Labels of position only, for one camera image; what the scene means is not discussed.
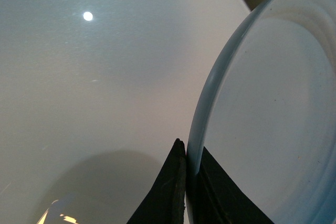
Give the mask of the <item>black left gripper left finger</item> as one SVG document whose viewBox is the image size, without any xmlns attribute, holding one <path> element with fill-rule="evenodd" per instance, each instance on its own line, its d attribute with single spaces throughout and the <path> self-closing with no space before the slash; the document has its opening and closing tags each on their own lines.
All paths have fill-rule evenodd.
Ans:
<svg viewBox="0 0 336 224">
<path fill-rule="evenodd" d="M 176 139 L 153 186 L 128 223 L 183 223 L 185 190 L 185 145 Z"/>
</svg>

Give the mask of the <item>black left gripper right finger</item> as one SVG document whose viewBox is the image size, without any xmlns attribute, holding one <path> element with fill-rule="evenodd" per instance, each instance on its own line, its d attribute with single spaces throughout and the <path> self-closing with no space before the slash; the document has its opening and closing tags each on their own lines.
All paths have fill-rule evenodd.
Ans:
<svg viewBox="0 0 336 224">
<path fill-rule="evenodd" d="M 187 179 L 191 223 L 273 223 L 203 148 L 197 175 Z"/>
</svg>

